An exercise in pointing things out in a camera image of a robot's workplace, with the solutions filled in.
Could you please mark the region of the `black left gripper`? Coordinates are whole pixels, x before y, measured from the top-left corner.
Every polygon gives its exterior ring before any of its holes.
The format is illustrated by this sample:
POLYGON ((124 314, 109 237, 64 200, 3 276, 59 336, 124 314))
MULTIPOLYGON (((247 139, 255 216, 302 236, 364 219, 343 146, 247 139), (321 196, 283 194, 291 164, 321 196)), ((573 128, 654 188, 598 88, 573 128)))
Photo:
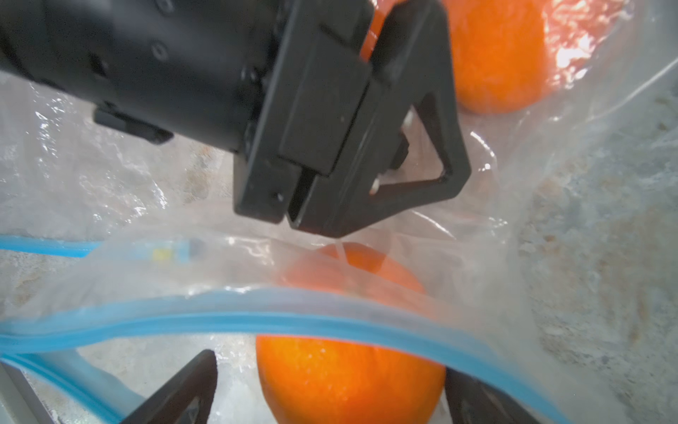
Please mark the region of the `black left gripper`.
POLYGON ((232 153, 236 212, 277 223, 333 171, 373 17, 368 1, 4 1, 1 68, 118 132, 232 153))

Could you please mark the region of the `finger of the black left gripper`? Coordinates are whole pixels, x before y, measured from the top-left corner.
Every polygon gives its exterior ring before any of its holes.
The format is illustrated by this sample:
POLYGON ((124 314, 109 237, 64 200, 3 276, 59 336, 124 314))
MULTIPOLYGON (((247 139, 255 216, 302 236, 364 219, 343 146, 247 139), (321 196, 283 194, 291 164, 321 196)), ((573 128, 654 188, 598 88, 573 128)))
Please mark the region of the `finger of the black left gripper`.
POLYGON ((457 118, 448 18, 438 1, 405 1, 386 18, 365 63, 370 78, 329 171, 305 171, 292 198, 292 228, 341 238, 404 210, 456 197, 471 175, 457 118), (402 129, 420 118, 441 161, 435 178, 385 184, 410 144, 402 129))

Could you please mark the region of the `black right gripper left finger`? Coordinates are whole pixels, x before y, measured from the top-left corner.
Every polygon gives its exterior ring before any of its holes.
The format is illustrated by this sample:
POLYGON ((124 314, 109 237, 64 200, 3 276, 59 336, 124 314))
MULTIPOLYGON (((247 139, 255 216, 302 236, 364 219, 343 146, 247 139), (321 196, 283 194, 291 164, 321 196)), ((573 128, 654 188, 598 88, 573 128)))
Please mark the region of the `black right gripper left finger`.
POLYGON ((217 387, 215 352, 203 350, 121 424, 205 424, 217 387))

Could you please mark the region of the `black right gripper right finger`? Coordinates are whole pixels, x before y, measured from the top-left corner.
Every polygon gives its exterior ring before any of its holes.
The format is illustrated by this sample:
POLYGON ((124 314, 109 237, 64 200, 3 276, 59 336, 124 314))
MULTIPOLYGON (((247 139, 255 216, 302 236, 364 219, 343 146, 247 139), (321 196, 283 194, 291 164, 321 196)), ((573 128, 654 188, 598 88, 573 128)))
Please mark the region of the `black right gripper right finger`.
POLYGON ((454 424, 540 423, 512 397, 454 369, 446 369, 445 396, 454 424))

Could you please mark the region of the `orange fruit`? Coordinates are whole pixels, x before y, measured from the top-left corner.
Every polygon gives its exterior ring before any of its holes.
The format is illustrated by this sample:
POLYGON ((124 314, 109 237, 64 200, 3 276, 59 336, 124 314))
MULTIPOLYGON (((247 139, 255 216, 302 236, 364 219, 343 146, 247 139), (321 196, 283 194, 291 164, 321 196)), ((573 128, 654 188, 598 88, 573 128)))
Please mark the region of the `orange fruit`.
POLYGON ((443 365, 377 346, 259 336, 261 389, 279 423, 427 423, 443 365))
POLYGON ((545 1, 451 0, 441 3, 458 102, 468 111, 520 111, 552 92, 545 1))

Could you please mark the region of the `clear zip-top bag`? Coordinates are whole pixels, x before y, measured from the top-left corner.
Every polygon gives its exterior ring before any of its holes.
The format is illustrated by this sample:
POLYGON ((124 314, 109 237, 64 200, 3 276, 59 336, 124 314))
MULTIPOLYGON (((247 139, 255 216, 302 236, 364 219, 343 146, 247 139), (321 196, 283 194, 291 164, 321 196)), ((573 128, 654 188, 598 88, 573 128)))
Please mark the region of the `clear zip-top bag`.
POLYGON ((229 154, 156 148, 1 77, 1 360, 118 423, 203 350, 271 423, 259 336, 422 355, 545 423, 677 420, 677 4, 547 3, 550 95, 462 111, 457 199, 339 240, 233 213, 229 154))

